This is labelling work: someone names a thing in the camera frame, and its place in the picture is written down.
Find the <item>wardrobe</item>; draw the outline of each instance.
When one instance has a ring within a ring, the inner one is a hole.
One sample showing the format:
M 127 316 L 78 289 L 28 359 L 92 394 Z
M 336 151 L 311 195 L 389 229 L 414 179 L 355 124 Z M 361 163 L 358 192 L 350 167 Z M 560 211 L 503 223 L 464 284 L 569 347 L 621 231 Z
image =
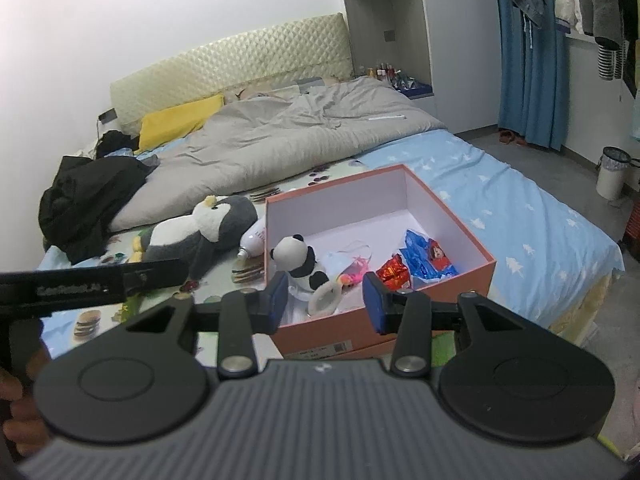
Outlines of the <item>wardrobe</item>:
M 497 0 L 344 0 L 356 73 L 391 64 L 430 86 L 414 104 L 452 133 L 498 122 Z

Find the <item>blue curtain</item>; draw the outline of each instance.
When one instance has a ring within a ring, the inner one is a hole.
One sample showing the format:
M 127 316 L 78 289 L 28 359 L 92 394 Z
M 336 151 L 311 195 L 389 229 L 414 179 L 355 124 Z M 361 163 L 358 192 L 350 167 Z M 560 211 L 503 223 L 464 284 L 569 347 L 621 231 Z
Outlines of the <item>blue curtain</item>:
M 560 150 L 566 139 L 568 65 L 565 37 L 556 30 L 555 0 L 545 0 L 542 28 L 525 24 L 511 0 L 498 0 L 502 94 L 498 126 L 527 142 Z

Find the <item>tufted cream headboard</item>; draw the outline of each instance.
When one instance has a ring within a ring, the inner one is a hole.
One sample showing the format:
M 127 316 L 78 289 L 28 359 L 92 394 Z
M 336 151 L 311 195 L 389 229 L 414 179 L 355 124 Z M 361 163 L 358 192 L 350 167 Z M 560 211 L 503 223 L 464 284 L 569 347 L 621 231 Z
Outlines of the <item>tufted cream headboard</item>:
M 248 83 L 352 74 L 347 27 L 341 14 L 331 14 L 244 32 L 155 63 L 111 83 L 111 104 L 133 135 L 145 114 Z

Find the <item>human hand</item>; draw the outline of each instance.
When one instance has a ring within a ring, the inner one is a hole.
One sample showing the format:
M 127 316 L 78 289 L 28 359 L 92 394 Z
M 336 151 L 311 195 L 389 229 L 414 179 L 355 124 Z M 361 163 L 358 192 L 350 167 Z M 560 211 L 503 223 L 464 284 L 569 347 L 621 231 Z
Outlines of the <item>human hand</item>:
M 51 361 L 49 351 L 41 342 L 40 349 L 27 363 L 27 376 L 33 381 L 42 367 Z M 2 430 L 7 439 L 15 442 L 18 453 L 29 456 L 49 442 L 49 433 L 44 425 L 33 395 L 23 394 L 22 384 L 6 370 L 0 368 L 0 399 L 11 401 L 11 415 Z

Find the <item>gray blanket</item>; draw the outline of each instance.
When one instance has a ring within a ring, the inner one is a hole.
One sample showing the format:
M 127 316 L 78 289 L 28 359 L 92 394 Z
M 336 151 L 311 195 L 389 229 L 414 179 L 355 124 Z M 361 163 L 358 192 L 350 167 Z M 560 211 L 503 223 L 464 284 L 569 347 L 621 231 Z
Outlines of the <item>gray blanket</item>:
M 369 120 L 383 116 L 403 116 Z M 277 182 L 385 142 L 443 124 L 389 86 L 363 77 L 312 87 L 292 99 L 256 96 L 231 103 L 160 166 L 111 223 L 114 232 L 191 212 L 207 195 Z

